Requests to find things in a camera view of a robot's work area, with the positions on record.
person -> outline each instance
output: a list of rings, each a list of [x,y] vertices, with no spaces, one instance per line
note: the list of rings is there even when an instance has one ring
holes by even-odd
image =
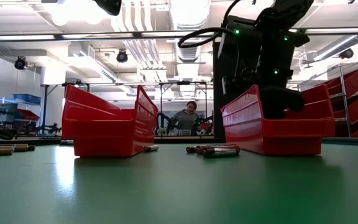
[[[182,131],[182,135],[197,135],[197,129],[193,127],[195,124],[195,120],[198,117],[198,114],[196,113],[197,110],[197,104],[194,101],[189,101],[186,104],[186,109],[181,110],[177,112],[172,118],[171,118],[171,125],[174,125],[178,123],[178,129],[179,130],[186,130]]]

ceiling light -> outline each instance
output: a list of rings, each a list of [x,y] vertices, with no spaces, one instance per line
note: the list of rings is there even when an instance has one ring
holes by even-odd
[[[0,35],[0,41],[15,40],[54,40],[53,35]]]
[[[67,40],[74,39],[128,39],[134,37],[132,33],[107,33],[107,34],[63,34]]]
[[[358,27],[356,28],[324,28],[324,29],[307,29],[306,34],[327,34],[327,33],[338,33],[338,34],[353,34],[358,32]]]

metal frame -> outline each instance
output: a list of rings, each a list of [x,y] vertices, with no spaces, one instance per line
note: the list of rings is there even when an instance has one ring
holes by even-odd
[[[208,90],[208,85],[213,85],[213,82],[186,82],[185,84],[183,84],[181,82],[163,82],[163,83],[80,83],[80,84],[73,84],[73,85],[86,86],[88,93],[91,92],[91,86],[121,86],[121,85],[127,85],[127,86],[137,86],[137,85],[150,86],[150,85],[159,85],[160,86],[160,92],[161,92],[160,110],[162,111],[162,103],[163,103],[162,95],[163,95],[163,93],[165,93],[165,91],[167,91],[172,85],[191,85],[191,84],[195,84],[200,90],[202,90],[205,93],[205,116],[208,117],[207,90]],[[43,114],[42,114],[42,125],[41,125],[41,127],[45,127],[46,115],[47,115],[48,95],[51,94],[51,92],[54,91],[57,87],[65,87],[64,94],[65,94],[65,97],[66,97],[67,85],[66,84],[55,84],[55,85],[41,85],[41,86],[45,88],[45,90],[44,90],[44,110],[43,110]],[[161,124],[162,124],[162,127],[163,127],[163,117],[161,117]]]
[[[330,71],[333,71],[334,69],[338,68],[339,69],[339,77],[340,77],[340,80],[341,80],[341,87],[342,87],[342,93],[338,93],[338,94],[335,94],[335,95],[331,95],[330,97],[331,98],[334,98],[334,97],[339,97],[339,96],[342,96],[343,97],[343,101],[344,101],[344,110],[345,110],[345,118],[337,118],[335,119],[335,121],[346,121],[347,123],[347,133],[349,135],[348,138],[352,138],[352,123],[350,121],[350,118],[349,118],[349,109],[348,109],[348,104],[347,104],[347,94],[346,94],[346,87],[345,87],[345,81],[344,81],[344,72],[343,72],[343,66],[345,65],[349,65],[350,67],[354,66],[354,65],[358,65],[358,62],[353,62],[353,63],[339,63],[337,65],[334,65],[332,66],[331,68],[327,69],[326,72],[323,72],[323,73],[320,73],[320,74],[316,74],[316,75],[313,75],[312,77],[310,77],[308,80],[306,81],[303,81],[299,84],[297,84],[297,87],[298,89],[300,90],[301,89],[301,86],[306,84],[306,83],[309,83],[309,82],[313,82],[315,78],[318,78],[320,77],[321,75],[324,75],[324,74],[327,74],[328,72]]]
[[[49,33],[49,34],[6,34],[0,35],[0,42],[45,42],[45,41],[97,41],[97,40],[133,40],[133,39],[177,39],[195,30],[161,30],[134,32],[90,32],[90,33]],[[358,27],[299,27],[290,29],[312,35],[358,35]],[[209,38],[213,32],[198,37]]]

green table surface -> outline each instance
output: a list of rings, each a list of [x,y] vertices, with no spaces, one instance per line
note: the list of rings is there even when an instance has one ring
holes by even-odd
[[[172,144],[130,159],[40,146],[0,157],[0,223],[355,224],[358,146],[220,159]]]

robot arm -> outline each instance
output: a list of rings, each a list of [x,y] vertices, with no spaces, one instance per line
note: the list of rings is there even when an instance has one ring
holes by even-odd
[[[178,46],[197,47],[222,34],[218,59],[231,63],[228,67],[232,67],[222,79],[226,97],[235,98],[252,85],[258,85],[266,118],[283,118],[285,108],[301,110],[304,105],[301,93],[286,86],[292,78],[291,62],[295,47],[310,40],[304,33],[289,30],[307,13],[313,0],[276,0],[255,21],[228,15],[237,2],[239,0],[230,5],[222,27],[188,34],[179,40]],[[184,44],[189,38],[211,31],[216,33],[208,40]]]

